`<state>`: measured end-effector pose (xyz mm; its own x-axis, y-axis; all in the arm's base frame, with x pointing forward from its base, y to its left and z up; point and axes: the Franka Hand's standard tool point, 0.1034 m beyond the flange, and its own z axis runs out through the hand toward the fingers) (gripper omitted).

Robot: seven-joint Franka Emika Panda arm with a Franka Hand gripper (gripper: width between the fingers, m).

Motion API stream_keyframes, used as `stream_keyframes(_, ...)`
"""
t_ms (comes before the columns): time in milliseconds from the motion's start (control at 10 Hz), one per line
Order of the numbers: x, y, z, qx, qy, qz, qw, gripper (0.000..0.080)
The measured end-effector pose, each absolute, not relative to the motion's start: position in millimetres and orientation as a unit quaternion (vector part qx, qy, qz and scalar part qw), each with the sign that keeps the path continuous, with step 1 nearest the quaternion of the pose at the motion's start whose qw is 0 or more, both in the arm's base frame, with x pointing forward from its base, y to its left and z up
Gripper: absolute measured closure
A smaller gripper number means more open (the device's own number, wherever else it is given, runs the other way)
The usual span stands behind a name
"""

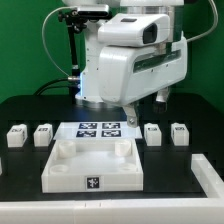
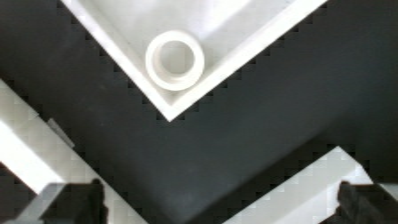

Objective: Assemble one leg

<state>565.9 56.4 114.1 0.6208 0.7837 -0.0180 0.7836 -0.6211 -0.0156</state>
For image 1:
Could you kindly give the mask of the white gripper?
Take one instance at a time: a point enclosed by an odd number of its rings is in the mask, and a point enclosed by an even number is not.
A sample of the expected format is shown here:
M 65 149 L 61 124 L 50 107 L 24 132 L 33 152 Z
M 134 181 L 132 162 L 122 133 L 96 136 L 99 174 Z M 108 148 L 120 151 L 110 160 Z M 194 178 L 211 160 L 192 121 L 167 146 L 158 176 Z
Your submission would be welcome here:
M 138 104 L 134 101 L 158 91 L 154 111 L 165 113 L 170 95 L 168 86 L 183 80 L 187 73 L 184 37 L 171 45 L 169 53 L 155 52 L 154 46 L 106 46 L 99 56 L 99 95 L 108 104 L 124 106 L 127 125 L 132 128 L 138 126 Z

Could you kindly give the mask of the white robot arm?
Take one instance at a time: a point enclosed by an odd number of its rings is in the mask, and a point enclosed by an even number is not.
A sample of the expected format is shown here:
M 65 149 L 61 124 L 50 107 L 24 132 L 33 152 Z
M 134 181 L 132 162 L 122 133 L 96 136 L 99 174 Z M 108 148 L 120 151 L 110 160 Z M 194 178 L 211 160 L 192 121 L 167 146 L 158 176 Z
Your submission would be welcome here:
M 182 31 L 184 0 L 62 0 L 66 17 L 85 38 L 86 66 L 77 99 L 121 107 L 138 125 L 138 101 L 169 88 L 187 73 Z

